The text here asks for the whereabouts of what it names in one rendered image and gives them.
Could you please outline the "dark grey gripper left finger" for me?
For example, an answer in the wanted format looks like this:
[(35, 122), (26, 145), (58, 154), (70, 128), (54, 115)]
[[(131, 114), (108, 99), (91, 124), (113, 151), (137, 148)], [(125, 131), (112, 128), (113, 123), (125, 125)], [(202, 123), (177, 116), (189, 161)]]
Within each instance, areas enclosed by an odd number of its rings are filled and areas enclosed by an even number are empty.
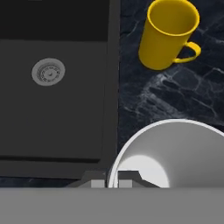
[(105, 182), (104, 171), (86, 171), (80, 180), (74, 181), (68, 187), (104, 188)]

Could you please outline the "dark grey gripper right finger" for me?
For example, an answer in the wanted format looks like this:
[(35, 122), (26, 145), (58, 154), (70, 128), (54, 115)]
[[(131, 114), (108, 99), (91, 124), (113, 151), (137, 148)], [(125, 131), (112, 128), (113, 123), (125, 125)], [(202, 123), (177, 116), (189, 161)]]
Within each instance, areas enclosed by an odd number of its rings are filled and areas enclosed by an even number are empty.
[(118, 172), (118, 187), (119, 188), (158, 188), (144, 179), (142, 179), (139, 171), (119, 171)]

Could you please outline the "white glass cup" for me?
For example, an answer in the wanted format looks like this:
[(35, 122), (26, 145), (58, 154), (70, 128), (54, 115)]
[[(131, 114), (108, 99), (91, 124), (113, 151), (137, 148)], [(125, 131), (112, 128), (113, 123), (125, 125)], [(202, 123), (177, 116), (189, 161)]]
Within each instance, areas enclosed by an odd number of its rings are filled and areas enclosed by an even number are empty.
[(140, 129), (122, 147), (108, 175), (139, 172), (160, 188), (224, 187), (224, 132), (187, 119), (167, 119)]

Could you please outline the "dark grey sink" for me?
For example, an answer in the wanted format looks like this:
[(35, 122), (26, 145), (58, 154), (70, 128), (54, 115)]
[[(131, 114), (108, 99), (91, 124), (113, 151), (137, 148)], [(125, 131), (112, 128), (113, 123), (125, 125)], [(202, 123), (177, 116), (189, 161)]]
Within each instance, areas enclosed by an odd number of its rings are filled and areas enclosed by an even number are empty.
[[(0, 0), (0, 176), (79, 179), (116, 155), (120, 0)], [(64, 78), (32, 79), (42, 59)]]

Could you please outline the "silver sink drain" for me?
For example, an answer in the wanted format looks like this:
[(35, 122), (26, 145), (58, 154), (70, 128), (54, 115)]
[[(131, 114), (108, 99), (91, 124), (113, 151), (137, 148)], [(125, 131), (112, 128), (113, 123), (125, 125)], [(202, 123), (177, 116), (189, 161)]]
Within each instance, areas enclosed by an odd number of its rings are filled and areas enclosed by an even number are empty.
[(59, 59), (39, 60), (31, 70), (32, 79), (42, 87), (59, 83), (66, 74), (66, 67)]

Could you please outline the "yellow mug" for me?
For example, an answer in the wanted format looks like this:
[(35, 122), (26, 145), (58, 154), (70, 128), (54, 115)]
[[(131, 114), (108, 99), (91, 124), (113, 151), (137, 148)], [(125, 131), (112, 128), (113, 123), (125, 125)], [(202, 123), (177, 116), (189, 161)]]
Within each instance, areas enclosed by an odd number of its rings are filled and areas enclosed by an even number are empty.
[(152, 70), (164, 70), (173, 63), (195, 60), (201, 48), (188, 39), (199, 23), (200, 14), (188, 0), (154, 0), (139, 44), (141, 63)]

